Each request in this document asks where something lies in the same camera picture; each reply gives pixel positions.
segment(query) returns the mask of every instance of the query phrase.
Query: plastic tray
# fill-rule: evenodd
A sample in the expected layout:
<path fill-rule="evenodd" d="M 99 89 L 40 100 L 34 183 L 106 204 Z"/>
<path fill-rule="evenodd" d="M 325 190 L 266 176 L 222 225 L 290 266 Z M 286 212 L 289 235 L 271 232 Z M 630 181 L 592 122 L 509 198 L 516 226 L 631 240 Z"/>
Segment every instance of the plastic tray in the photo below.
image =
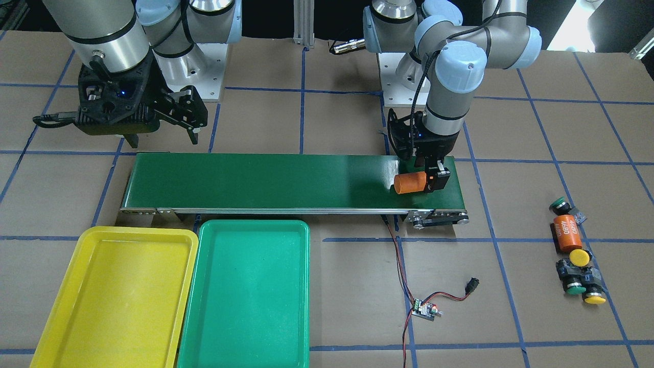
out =
<path fill-rule="evenodd" d="M 208 221 L 200 228 L 178 368 L 309 366 L 309 227 Z"/>
<path fill-rule="evenodd" d="M 173 367 L 197 251 L 188 230 L 84 232 L 30 367 Z"/>

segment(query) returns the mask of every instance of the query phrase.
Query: orange cylinder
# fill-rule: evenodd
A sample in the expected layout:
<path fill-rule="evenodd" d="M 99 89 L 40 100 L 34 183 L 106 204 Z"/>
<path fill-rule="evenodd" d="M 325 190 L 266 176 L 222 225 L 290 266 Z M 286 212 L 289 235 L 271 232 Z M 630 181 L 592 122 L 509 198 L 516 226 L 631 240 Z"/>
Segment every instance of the orange cylinder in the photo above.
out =
<path fill-rule="evenodd" d="M 395 175 L 394 185 L 398 194 L 422 192 L 427 185 L 427 173 L 421 171 Z"/>
<path fill-rule="evenodd" d="M 570 253 L 575 249 L 581 249 L 581 237 L 574 217 L 561 215 L 554 218 L 554 229 L 559 240 L 559 249 L 564 253 Z"/>

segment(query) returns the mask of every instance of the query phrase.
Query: blue joint cap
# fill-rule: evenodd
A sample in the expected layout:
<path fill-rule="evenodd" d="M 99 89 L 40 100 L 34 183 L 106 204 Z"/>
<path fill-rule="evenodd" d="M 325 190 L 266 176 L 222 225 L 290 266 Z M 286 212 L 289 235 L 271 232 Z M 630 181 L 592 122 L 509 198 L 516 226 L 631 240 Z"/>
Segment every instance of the blue joint cap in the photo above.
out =
<path fill-rule="evenodd" d="M 234 4 L 234 17 L 232 18 L 232 28 L 230 28 L 230 35 L 227 36 L 227 43 L 236 43 L 241 40 L 243 34 L 243 7 L 241 0 L 236 0 Z"/>
<path fill-rule="evenodd" d="M 455 26 L 463 24 L 461 10 L 448 0 L 425 0 L 422 3 L 422 13 L 425 18 L 432 15 L 441 15 Z"/>
<path fill-rule="evenodd" d="M 484 79 L 486 61 L 486 52 L 474 43 L 450 42 L 436 58 L 436 77 L 454 93 L 469 93 L 477 89 Z"/>
<path fill-rule="evenodd" d="M 413 36 L 413 42 L 415 44 L 415 48 L 418 48 L 418 46 L 420 45 L 420 40 L 424 37 L 424 34 L 427 33 L 427 31 L 429 31 L 431 27 L 433 27 L 434 25 L 440 22 L 450 22 L 450 21 L 442 15 L 432 15 L 432 16 L 428 16 L 427 18 L 422 20 L 422 22 L 420 22 Z"/>
<path fill-rule="evenodd" d="M 532 65 L 536 61 L 538 54 L 540 54 L 542 46 L 543 39 L 540 37 L 538 29 L 529 27 L 529 40 L 527 41 L 523 53 L 520 55 L 518 60 L 507 69 L 517 69 L 519 67 L 522 68 Z"/>
<path fill-rule="evenodd" d="M 381 52 L 381 45 L 377 37 L 375 22 L 372 20 L 370 7 L 364 8 L 364 39 L 366 40 L 366 50 L 370 52 Z"/>
<path fill-rule="evenodd" d="M 179 0 L 137 0 L 136 15 L 143 26 L 153 26 L 166 19 L 179 6 Z"/>

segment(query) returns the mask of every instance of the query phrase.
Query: circuit board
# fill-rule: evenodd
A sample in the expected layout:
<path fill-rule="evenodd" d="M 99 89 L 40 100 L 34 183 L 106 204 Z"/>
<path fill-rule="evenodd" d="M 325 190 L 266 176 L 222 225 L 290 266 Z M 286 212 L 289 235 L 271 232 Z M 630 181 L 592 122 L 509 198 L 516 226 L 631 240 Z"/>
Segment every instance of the circuit board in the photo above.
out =
<path fill-rule="evenodd" d="M 425 303 L 421 299 L 414 299 L 413 308 L 411 309 L 411 314 L 414 316 L 418 316 L 420 318 L 424 318 L 426 320 L 434 321 L 434 318 L 436 316 L 439 317 L 442 316 L 443 312 L 438 310 L 436 304 Z"/>

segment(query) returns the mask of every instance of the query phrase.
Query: black connector plug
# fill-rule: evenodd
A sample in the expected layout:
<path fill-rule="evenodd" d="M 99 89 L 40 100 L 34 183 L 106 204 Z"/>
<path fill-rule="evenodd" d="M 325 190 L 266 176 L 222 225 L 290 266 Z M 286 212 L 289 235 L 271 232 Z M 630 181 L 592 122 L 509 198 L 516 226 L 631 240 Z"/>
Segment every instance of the black connector plug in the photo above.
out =
<path fill-rule="evenodd" d="M 472 294 L 475 289 L 477 289 L 477 286 L 479 285 L 479 279 L 477 278 L 471 278 L 470 281 L 466 284 L 466 295 Z"/>

